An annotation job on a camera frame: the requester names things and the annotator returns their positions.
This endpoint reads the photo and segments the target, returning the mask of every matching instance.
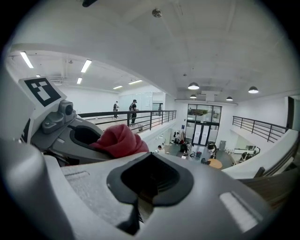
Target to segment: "black railing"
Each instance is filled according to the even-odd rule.
[[[118,115],[119,120],[112,121],[102,121],[95,123],[96,125],[108,124],[108,123],[121,123],[122,121],[126,124],[132,131],[143,132],[146,130],[151,130],[153,127],[172,121],[176,118],[176,110],[174,111],[126,111],[126,112],[91,112],[91,113],[81,113],[79,114],[82,118],[109,118]]]
[[[243,128],[252,134],[259,135],[267,139],[267,142],[272,143],[282,137],[288,130],[287,127],[237,116],[233,116],[232,125]]]

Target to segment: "gray plastic part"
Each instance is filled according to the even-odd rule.
[[[0,154],[5,188],[34,226],[49,239],[75,239],[54,194],[43,155],[31,145],[1,139]]]
[[[117,215],[121,221],[128,219],[132,206],[118,202],[105,181],[113,168],[144,153],[60,168],[54,157],[43,158],[27,144],[0,140],[0,150],[0,171],[7,191],[34,226],[50,239],[242,238],[245,233],[220,200],[220,195],[227,192],[237,195],[258,222],[271,214],[258,194],[222,171],[161,154],[191,172],[193,188],[177,205],[155,207],[145,226],[132,236],[115,227],[120,222]]]
[[[61,128],[55,130],[54,132],[50,134],[45,134],[42,130],[42,128],[39,128],[36,133],[31,138],[31,143],[34,144],[38,149],[41,151],[45,151],[47,149],[50,149],[52,144],[57,140],[59,135],[66,129],[66,127],[71,122],[65,123]]]
[[[76,118],[69,126],[87,126],[97,131],[100,135],[103,134],[103,131],[95,124],[80,118]],[[70,139],[71,131],[72,129],[70,127],[65,128],[65,130],[59,135],[59,139],[56,139],[53,143],[50,150],[62,154],[63,156],[79,159],[80,164],[96,163],[112,159],[112,157],[107,154],[91,150],[74,143]]]
[[[68,106],[70,106],[72,111],[70,111],[70,112],[66,111]],[[67,100],[62,100],[60,102],[60,105],[58,107],[58,111],[61,112],[64,115],[64,122],[69,122],[77,116],[76,111],[73,109],[73,103],[70,102],[70,101],[67,101]]]
[[[107,213],[100,203],[101,198],[108,200],[104,189],[104,177],[111,169],[123,165],[141,155],[132,155],[107,162],[63,167],[65,175],[82,173],[84,176],[76,181],[68,180],[74,191],[98,216]],[[259,221],[267,217],[270,207],[254,191],[237,180],[231,179],[225,173],[212,167],[184,161],[181,158],[162,154],[168,160],[188,169],[194,177],[194,186],[189,195],[179,204],[172,207],[155,207],[146,225],[134,236],[136,239],[234,239],[241,237],[237,223],[224,206],[219,196],[222,193],[234,192],[242,199],[253,216],[260,216]],[[111,209],[114,204],[108,203]]]
[[[118,159],[118,161],[102,162],[101,166],[94,164],[76,165],[61,168],[63,174],[77,195],[99,217],[117,226],[128,221],[133,205],[119,202],[106,185],[109,172],[145,153]]]
[[[45,134],[50,134],[53,131],[61,128],[64,125],[64,115],[61,112],[51,112],[42,122],[42,130]]]
[[[61,128],[65,123],[75,119],[76,116],[77,114],[73,109],[73,103],[67,100],[62,100],[58,111],[49,113],[44,119],[41,124],[42,130],[45,134],[50,134]]]

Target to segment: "table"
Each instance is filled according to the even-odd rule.
[[[217,160],[217,159],[211,158],[211,159],[208,159],[208,161],[210,161],[210,165],[209,166],[211,166],[211,167],[220,169],[223,166],[222,163],[219,160]]]

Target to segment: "wooden surface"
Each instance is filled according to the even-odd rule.
[[[208,159],[208,161],[210,161],[210,165],[209,166],[211,166],[211,167],[220,169],[223,166],[222,163],[219,160],[211,158],[211,159]]]
[[[299,170],[294,168],[273,176],[238,180],[257,192],[273,209],[276,209],[286,202],[299,176]]]

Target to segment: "man in black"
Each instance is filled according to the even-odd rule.
[[[134,99],[132,104],[130,105],[130,110],[131,111],[138,111],[138,109],[136,108],[136,103],[137,101]],[[131,124],[135,123],[135,118],[136,118],[136,113],[131,114]]]
[[[117,111],[118,111],[118,108],[119,108],[119,104],[118,104],[118,101],[116,101],[116,103],[113,105],[113,111],[114,111],[114,112],[117,112]]]

